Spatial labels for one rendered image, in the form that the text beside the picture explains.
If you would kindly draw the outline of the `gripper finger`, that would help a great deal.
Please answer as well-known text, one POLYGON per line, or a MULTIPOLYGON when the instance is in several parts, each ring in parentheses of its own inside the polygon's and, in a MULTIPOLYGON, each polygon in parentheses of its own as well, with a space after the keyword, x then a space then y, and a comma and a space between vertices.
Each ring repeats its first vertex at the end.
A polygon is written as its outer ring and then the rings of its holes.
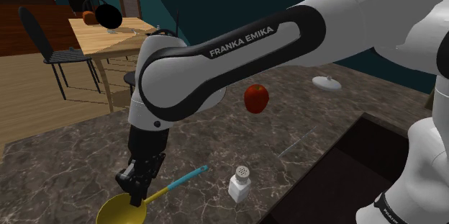
POLYGON ((119 171, 115 176, 115 180, 123 191, 135 191, 137 189, 135 162, 131 161, 127 168, 119 171))
POLYGON ((132 191, 130 204, 140 206, 141 201, 147 198, 148 187, 156 178, 165 159, 165 153, 159 153, 147 160, 133 160, 132 191))

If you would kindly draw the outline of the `black chair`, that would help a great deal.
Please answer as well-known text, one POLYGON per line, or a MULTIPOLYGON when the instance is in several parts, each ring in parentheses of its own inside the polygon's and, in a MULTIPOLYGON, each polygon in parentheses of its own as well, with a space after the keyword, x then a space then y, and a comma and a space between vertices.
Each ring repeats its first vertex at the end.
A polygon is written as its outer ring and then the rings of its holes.
POLYGON ((82 18, 87 24, 96 23, 96 10, 107 4, 105 0, 85 0, 82 3, 82 18))
POLYGON ((135 72, 131 71, 124 75, 124 82, 127 83, 130 87, 130 96, 132 96, 134 87, 135 87, 135 72))
POLYGON ((55 67, 58 66, 58 68, 60 69, 60 74, 63 78, 63 82, 68 87, 68 82, 61 66, 64 63, 86 62, 92 79, 94 80, 94 83, 96 85, 96 89, 99 93, 101 92, 99 88, 99 77, 96 73, 91 57, 84 55, 81 50, 75 50, 74 48, 60 51, 53 50, 52 45, 45 36, 45 33, 43 32, 40 24, 35 19, 33 14, 24 6, 20 6, 18 8, 18 14, 24 29, 43 56, 43 63, 51 65, 53 73, 55 75, 55 79, 58 83, 60 93, 62 94, 64 100, 66 100, 65 92, 63 90, 60 78, 55 67))

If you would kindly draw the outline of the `white salt shaker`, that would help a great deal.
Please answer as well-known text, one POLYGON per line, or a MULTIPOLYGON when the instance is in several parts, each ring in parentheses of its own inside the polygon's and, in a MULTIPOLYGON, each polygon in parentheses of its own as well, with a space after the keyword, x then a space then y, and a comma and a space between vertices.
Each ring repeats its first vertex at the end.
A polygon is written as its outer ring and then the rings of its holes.
POLYGON ((238 166, 235 174, 230 178, 228 193, 236 203, 242 202, 249 194, 251 185, 249 175, 248 167, 238 166))

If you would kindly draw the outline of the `wooden dining table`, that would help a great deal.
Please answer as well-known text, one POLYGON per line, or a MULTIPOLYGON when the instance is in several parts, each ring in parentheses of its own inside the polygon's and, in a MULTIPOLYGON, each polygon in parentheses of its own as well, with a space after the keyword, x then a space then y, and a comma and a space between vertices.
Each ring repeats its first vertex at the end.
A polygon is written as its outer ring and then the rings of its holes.
POLYGON ((70 25, 83 54, 92 58, 104 85, 109 111, 113 112, 112 95, 102 61, 137 55, 147 33, 156 28, 137 17, 123 17, 111 4, 102 4, 96 11, 98 24, 87 25, 82 19, 70 19, 70 25))

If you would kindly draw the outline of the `red apple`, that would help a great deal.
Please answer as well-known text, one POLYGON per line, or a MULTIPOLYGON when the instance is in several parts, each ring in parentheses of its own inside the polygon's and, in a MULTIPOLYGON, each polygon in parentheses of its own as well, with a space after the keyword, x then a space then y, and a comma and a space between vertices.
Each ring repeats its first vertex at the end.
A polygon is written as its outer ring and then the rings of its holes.
POLYGON ((267 89, 260 84, 249 86, 244 93, 244 103, 247 111, 258 114, 267 106, 269 94, 267 89))

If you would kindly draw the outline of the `white round lid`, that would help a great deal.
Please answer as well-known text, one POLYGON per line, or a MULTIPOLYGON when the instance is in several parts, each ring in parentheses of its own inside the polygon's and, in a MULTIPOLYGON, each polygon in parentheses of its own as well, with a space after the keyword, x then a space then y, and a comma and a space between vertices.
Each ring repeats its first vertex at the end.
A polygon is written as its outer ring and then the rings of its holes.
POLYGON ((315 76, 312 79, 312 83, 319 89, 325 91, 339 91, 342 89, 340 82, 331 76, 315 76))

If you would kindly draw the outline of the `dark kitchen sink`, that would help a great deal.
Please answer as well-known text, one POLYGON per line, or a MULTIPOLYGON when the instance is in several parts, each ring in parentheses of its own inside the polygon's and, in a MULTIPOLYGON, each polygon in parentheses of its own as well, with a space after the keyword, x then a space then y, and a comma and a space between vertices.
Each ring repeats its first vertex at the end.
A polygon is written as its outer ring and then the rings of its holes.
POLYGON ((400 176, 407 131, 363 113, 257 224, 356 224, 400 176))

